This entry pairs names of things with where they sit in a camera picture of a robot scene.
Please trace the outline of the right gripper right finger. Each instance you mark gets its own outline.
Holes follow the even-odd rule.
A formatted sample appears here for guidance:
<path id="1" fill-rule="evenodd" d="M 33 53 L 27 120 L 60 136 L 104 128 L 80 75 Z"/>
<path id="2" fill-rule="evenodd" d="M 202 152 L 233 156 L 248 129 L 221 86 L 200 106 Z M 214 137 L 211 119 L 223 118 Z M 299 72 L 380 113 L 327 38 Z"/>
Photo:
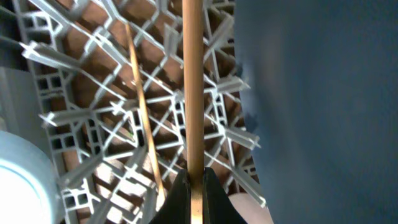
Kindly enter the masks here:
<path id="1" fill-rule="evenodd" d="M 203 222 L 205 224 L 246 224 L 222 188 L 214 170 L 203 173 Z"/>

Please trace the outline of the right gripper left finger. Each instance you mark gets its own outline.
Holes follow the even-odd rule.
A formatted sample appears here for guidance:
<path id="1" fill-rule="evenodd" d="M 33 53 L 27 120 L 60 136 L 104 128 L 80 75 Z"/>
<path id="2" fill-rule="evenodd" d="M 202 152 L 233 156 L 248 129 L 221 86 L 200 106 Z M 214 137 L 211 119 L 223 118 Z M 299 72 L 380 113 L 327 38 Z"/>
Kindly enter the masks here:
<path id="1" fill-rule="evenodd" d="M 180 170 L 163 206 L 149 224 L 190 224 L 190 181 Z"/>

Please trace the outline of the pink cup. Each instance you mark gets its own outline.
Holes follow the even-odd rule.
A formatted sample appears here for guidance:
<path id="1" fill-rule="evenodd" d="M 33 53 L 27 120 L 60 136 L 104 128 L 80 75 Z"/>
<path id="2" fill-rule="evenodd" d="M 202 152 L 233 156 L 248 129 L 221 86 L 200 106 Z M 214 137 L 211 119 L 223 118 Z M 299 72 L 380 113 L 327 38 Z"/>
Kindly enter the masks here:
<path id="1" fill-rule="evenodd" d="M 231 203 L 248 224 L 273 224 L 268 208 L 262 208 L 256 200 L 247 193 L 229 196 Z"/>

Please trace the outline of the small blue bowl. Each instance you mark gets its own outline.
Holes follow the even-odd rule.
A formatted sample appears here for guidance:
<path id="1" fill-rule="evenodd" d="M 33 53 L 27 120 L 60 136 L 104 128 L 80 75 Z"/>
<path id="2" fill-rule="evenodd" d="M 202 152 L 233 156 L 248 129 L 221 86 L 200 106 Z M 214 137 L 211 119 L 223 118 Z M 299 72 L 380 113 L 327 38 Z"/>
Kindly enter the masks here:
<path id="1" fill-rule="evenodd" d="M 1 223 L 60 223 L 64 215 L 48 156 L 24 138 L 1 131 Z"/>

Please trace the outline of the dark blue plate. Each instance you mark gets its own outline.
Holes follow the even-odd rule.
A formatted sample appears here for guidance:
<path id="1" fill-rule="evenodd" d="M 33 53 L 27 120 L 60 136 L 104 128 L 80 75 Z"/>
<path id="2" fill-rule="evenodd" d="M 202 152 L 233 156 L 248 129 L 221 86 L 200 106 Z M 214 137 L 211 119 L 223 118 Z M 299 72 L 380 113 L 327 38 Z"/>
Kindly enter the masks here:
<path id="1" fill-rule="evenodd" d="M 397 1 L 248 1 L 241 101 L 275 223 L 397 222 Z"/>

